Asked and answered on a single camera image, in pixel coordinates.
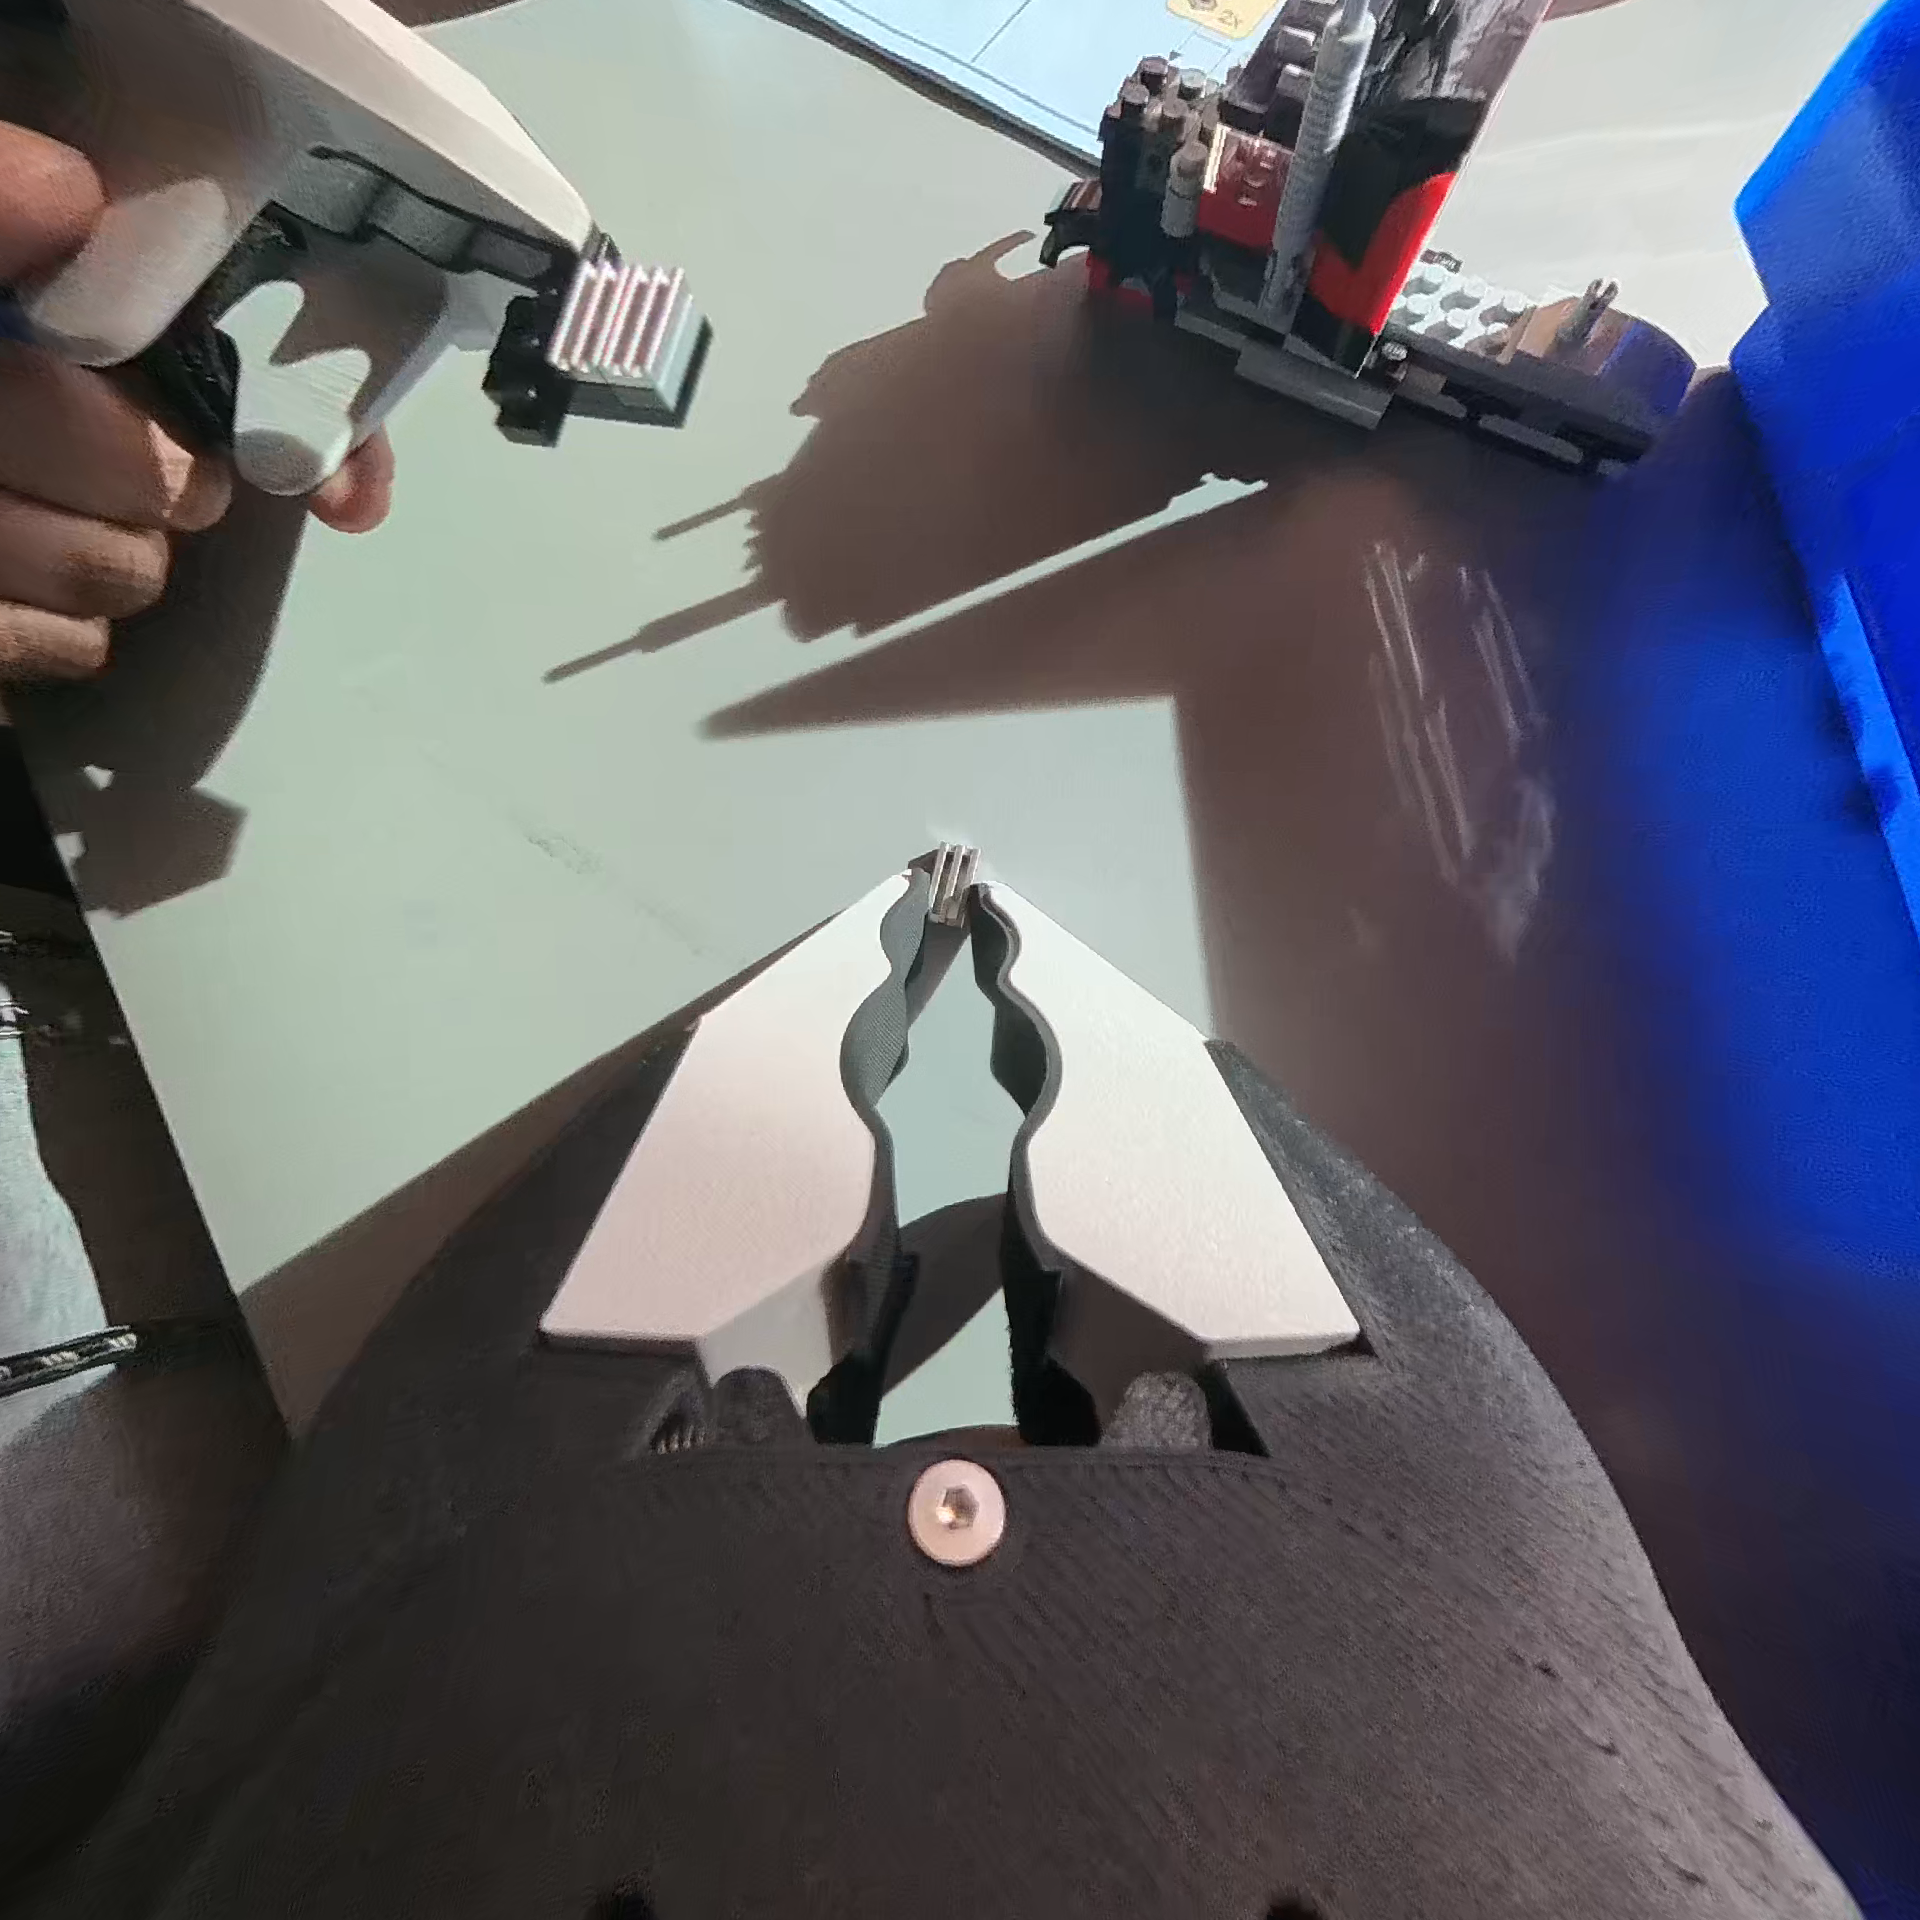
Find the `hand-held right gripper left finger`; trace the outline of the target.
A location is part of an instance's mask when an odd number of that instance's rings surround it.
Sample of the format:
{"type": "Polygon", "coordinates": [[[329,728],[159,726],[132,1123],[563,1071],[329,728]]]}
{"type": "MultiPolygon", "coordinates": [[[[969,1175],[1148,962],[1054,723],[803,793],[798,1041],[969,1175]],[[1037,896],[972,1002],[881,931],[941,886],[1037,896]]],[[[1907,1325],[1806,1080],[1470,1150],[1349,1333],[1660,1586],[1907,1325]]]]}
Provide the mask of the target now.
{"type": "Polygon", "coordinates": [[[921,1003],[931,874],[906,870],[692,1025],[539,1322],[549,1346],[773,1376],[868,1442],[915,1287],[881,1098],[921,1003]]]}

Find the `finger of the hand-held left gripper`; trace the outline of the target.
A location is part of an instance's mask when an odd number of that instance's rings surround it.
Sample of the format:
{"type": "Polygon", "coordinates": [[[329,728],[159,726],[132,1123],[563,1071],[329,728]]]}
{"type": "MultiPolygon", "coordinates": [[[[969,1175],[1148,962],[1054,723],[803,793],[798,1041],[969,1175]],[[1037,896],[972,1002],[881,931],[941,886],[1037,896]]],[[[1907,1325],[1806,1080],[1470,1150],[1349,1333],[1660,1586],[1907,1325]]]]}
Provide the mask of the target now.
{"type": "Polygon", "coordinates": [[[74,367],[142,371],[253,490],[308,497],[445,353],[491,349],[499,283],[188,176],[111,199],[74,259],[22,272],[21,320],[74,367]]]}
{"type": "Polygon", "coordinates": [[[590,242],[587,205],[521,122],[381,6],[91,6],[89,49],[116,105],[182,110],[217,145],[362,160],[533,245],[590,242]]]}

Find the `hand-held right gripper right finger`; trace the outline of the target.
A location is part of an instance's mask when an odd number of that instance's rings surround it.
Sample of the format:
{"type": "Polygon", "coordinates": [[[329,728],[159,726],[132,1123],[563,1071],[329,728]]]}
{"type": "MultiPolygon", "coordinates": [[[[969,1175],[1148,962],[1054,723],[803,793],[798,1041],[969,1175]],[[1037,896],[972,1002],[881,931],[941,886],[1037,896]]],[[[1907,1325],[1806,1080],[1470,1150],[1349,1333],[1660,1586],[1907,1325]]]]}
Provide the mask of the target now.
{"type": "Polygon", "coordinates": [[[1100,1441],[1140,1376],[1351,1349],[1361,1322],[1211,1042],[1001,883],[969,927],[1020,1112],[998,1274],[1021,1439],[1100,1441]]]}

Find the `blue plastic bin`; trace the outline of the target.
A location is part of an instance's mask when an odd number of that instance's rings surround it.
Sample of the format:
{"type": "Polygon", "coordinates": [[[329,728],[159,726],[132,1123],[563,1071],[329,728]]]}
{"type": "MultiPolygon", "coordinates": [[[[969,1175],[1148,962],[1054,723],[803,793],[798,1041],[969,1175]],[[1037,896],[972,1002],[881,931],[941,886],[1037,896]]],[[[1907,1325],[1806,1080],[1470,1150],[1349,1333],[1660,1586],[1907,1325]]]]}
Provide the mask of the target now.
{"type": "Polygon", "coordinates": [[[1670,1547],[1866,1917],[1916,1917],[1916,6],[1742,186],[1763,306],[1612,485],[1581,887],[1690,1274],[1670,1547]]]}

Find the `person's left hand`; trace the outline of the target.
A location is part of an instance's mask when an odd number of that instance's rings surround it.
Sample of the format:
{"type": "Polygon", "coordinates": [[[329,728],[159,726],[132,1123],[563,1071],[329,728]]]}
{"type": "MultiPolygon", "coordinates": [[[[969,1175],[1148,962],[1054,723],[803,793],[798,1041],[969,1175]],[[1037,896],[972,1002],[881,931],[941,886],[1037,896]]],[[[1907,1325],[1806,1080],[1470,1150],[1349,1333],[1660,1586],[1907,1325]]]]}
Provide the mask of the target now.
{"type": "MultiPolygon", "coordinates": [[[[81,153],[4,122],[4,288],[78,255],[103,207],[81,153]]],[[[381,430],[307,507],[335,534],[371,534],[391,510],[394,473],[381,430]]],[[[214,526],[231,491],[227,462],[181,445],[130,381],[68,367],[4,335],[4,689],[100,672],[111,627],[162,599],[175,543],[214,526]]]]}

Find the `light blue instruction booklet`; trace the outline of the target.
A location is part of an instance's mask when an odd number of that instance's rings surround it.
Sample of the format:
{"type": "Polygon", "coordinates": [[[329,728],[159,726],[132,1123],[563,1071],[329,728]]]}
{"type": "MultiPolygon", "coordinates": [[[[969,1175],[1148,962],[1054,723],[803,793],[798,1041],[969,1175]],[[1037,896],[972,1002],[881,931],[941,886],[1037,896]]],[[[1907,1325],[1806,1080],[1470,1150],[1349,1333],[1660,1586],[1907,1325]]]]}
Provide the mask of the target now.
{"type": "Polygon", "coordinates": [[[1139,57],[1185,42],[1161,3],[787,3],[883,62],[1074,160],[1139,57]]]}

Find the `toy brick truck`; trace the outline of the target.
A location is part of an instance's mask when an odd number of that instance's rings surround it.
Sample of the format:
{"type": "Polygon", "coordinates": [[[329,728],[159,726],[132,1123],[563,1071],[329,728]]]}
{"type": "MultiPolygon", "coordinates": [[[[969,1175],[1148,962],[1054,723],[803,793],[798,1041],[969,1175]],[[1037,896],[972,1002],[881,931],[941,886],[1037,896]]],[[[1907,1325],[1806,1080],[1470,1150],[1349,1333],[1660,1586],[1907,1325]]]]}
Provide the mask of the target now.
{"type": "Polygon", "coordinates": [[[1377,427],[1394,401],[1578,473],[1642,461],[1695,361],[1615,280],[1519,296],[1433,226],[1562,6],[1284,3],[1207,75],[1142,57],[1049,207],[1039,266],[1222,350],[1244,383],[1377,427]]]}

